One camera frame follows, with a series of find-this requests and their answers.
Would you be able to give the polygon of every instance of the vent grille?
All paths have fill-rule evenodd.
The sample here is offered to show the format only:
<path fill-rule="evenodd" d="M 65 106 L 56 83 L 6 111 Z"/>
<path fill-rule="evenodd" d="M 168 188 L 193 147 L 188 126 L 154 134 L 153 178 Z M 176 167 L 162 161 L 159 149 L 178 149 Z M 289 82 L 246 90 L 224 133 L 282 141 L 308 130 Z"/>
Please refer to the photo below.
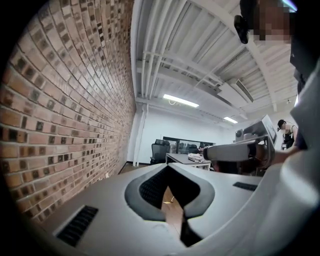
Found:
<path fill-rule="evenodd" d="M 233 186 L 243 189 L 243 190 L 250 190 L 250 191 L 255 191 L 258 185 L 252 185 L 248 183 L 242 183 L 242 182 L 236 182 L 233 184 Z"/>
<path fill-rule="evenodd" d="M 248 90 L 244 87 L 244 85 L 242 84 L 242 82 L 240 82 L 239 79 L 236 80 L 235 84 L 241 89 L 241 91 L 244 92 L 244 94 L 249 98 L 251 102 L 254 102 L 254 98 L 252 98 Z"/>
<path fill-rule="evenodd" d="M 66 244 L 75 247 L 97 212 L 97 208 L 84 206 L 56 237 Z"/>

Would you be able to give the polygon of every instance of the white desk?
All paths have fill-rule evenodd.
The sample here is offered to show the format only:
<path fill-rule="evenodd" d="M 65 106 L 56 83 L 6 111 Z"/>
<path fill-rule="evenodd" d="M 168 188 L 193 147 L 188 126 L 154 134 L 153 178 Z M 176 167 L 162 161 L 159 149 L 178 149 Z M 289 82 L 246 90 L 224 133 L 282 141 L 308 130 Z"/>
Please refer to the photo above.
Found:
<path fill-rule="evenodd" d="M 165 162 L 168 163 L 168 158 L 172 159 L 176 163 L 184 164 L 187 166 L 198 167 L 198 166 L 206 166 L 206 169 L 210 170 L 211 161 L 205 160 L 203 162 L 194 162 L 188 159 L 187 154 L 174 154 L 174 153 L 166 153 Z"/>

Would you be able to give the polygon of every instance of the white wall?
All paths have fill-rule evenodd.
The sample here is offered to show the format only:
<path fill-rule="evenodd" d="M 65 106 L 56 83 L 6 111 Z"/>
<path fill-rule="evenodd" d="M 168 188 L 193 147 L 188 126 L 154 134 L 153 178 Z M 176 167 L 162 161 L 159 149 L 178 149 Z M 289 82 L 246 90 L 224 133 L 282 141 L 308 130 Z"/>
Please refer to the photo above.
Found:
<path fill-rule="evenodd" d="M 297 126 L 297 123 L 295 122 L 293 117 L 290 115 L 290 111 L 284 111 L 284 112 L 278 112 L 278 113 L 270 114 L 269 117 L 270 117 L 270 119 L 272 121 L 272 124 L 273 124 L 273 127 L 274 127 L 275 131 L 277 131 L 277 124 L 278 124 L 278 121 L 280 119 L 283 119 L 283 120 L 285 120 L 287 122 L 291 122 L 292 124 Z M 223 133 L 224 133 L 223 143 L 224 144 L 232 143 L 233 140 L 235 140 L 236 131 L 239 130 L 239 129 L 244 129 L 244 128 L 250 126 L 253 122 L 255 122 L 255 120 L 250 120 L 250 121 L 246 121 L 246 122 L 237 123 L 237 124 L 235 124 L 233 126 L 233 128 L 224 130 L 223 131 Z M 276 140 L 275 146 L 274 146 L 276 150 L 280 150 L 281 149 L 282 142 L 283 142 L 283 135 L 282 135 L 281 131 L 279 131 L 279 132 L 277 132 L 277 140 Z"/>
<path fill-rule="evenodd" d="M 132 127 L 130 137 L 128 161 L 133 161 L 134 158 L 134 143 L 136 141 L 140 120 L 140 118 L 136 118 L 136 116 L 134 117 L 134 120 L 137 119 L 136 124 L 133 124 L 136 127 Z M 211 142 L 220 145 L 224 141 L 223 131 L 224 128 L 206 121 L 150 107 L 144 123 L 138 161 L 140 163 L 150 163 L 150 157 L 152 157 L 151 144 L 155 143 L 156 139 L 173 137 L 192 141 Z"/>

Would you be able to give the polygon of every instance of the white ceiling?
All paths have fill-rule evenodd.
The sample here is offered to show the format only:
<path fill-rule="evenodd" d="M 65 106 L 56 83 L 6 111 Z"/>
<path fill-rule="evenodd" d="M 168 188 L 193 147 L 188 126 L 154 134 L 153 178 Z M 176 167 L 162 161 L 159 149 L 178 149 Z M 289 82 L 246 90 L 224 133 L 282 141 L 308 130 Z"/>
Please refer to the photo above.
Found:
<path fill-rule="evenodd" d="M 290 45 L 252 39 L 241 44 L 233 27 L 234 16 L 240 14 L 239 1 L 141 1 L 134 14 L 139 22 L 132 21 L 137 26 L 136 52 L 131 50 L 136 59 L 132 77 L 137 101 L 159 105 L 169 94 L 199 104 L 197 111 L 214 123 L 226 116 L 241 122 L 262 110 L 283 111 L 288 100 L 292 107 L 297 81 L 289 62 Z M 240 79 L 253 103 L 236 108 L 217 96 L 216 84 L 230 79 Z"/>

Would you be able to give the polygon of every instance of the fluorescent light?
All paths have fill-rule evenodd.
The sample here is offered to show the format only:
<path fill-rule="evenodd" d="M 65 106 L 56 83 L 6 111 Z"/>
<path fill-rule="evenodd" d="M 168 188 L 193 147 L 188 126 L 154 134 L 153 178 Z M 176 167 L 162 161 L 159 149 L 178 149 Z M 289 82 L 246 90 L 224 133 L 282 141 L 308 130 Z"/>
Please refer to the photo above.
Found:
<path fill-rule="evenodd" d="M 294 106 L 296 106 L 298 104 L 299 100 L 298 100 L 298 95 L 295 98 L 295 102 L 294 102 Z"/>
<path fill-rule="evenodd" d="M 175 101 L 175 102 L 180 102 L 182 104 L 186 104 L 186 105 L 194 107 L 194 108 L 199 106 L 198 104 L 195 104 L 193 102 L 187 101 L 187 100 L 182 99 L 182 98 L 177 98 L 177 97 L 174 97 L 174 96 L 171 96 L 171 95 L 168 95 L 168 94 L 163 95 L 163 98 L 167 99 L 167 100 Z"/>
<path fill-rule="evenodd" d="M 224 117 L 223 119 L 228 120 L 229 122 L 234 123 L 234 124 L 238 123 L 236 120 L 233 120 L 233 119 L 231 119 L 230 117 L 227 117 L 227 116 Z"/>
<path fill-rule="evenodd" d="M 286 4 L 287 6 L 289 6 L 295 12 L 298 10 L 297 7 L 295 6 L 295 4 L 292 1 L 290 1 L 290 0 L 282 0 L 282 2 L 284 4 Z"/>

